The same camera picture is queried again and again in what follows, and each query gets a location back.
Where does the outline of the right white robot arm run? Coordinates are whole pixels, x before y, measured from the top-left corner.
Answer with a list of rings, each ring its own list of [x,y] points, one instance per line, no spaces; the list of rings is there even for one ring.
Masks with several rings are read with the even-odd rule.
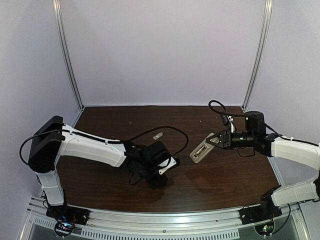
[[[290,160],[319,171],[320,145],[282,136],[265,123],[264,114],[248,111],[241,115],[245,120],[245,131],[222,130],[208,138],[206,143],[223,150],[252,148],[254,152],[270,158]],[[260,198],[260,209],[264,215],[274,209],[292,203],[320,199],[320,176],[295,184],[272,188]]]

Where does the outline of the grey remote control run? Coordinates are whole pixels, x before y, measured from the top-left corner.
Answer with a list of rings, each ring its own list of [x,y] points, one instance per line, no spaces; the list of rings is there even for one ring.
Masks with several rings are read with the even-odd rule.
[[[212,137],[214,135],[213,132],[211,132],[208,136],[204,138],[204,140],[189,154],[189,157],[191,160],[198,164],[200,163],[214,148],[214,145],[209,144],[206,142],[206,139],[209,137]]]

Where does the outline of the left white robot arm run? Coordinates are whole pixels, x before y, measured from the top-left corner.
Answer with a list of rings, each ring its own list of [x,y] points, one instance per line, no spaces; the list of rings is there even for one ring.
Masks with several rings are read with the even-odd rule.
[[[79,131],[64,124],[61,116],[53,116],[30,139],[28,166],[45,192],[50,207],[67,204],[55,168],[57,156],[72,156],[127,169],[146,180],[151,189],[167,184],[165,172],[180,165],[161,141],[137,145],[130,140],[107,139]]]

